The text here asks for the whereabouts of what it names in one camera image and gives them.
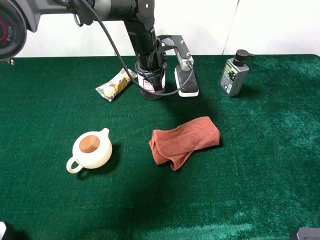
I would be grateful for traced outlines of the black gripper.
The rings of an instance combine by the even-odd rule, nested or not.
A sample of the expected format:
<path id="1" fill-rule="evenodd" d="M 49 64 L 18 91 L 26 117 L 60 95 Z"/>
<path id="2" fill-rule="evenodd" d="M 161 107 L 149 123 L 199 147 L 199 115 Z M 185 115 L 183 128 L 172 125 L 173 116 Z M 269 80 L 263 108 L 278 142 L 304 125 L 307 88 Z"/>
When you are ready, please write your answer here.
<path id="1" fill-rule="evenodd" d="M 145 25 L 137 21 L 125 21 L 130 42 L 137 57 L 138 65 L 142 71 L 142 86 L 145 90 L 151 92 L 160 92 L 163 90 L 163 71 L 160 65 L 163 59 L 158 60 L 157 50 L 160 48 L 157 40 L 154 26 L 146 30 Z"/>

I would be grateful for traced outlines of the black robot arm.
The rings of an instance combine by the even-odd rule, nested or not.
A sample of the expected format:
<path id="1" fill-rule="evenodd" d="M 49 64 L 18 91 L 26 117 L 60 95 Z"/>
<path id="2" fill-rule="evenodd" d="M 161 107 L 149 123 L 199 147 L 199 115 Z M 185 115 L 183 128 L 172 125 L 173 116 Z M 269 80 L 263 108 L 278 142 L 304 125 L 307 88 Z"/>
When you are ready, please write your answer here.
<path id="1" fill-rule="evenodd" d="M 27 32 L 36 32 L 40 17 L 73 14 L 78 26 L 94 21 L 122 21 L 137 57 L 135 69 L 163 96 L 167 59 L 154 30 L 153 0 L 2 0 L 0 2 L 0 59 L 8 61 L 24 47 Z"/>

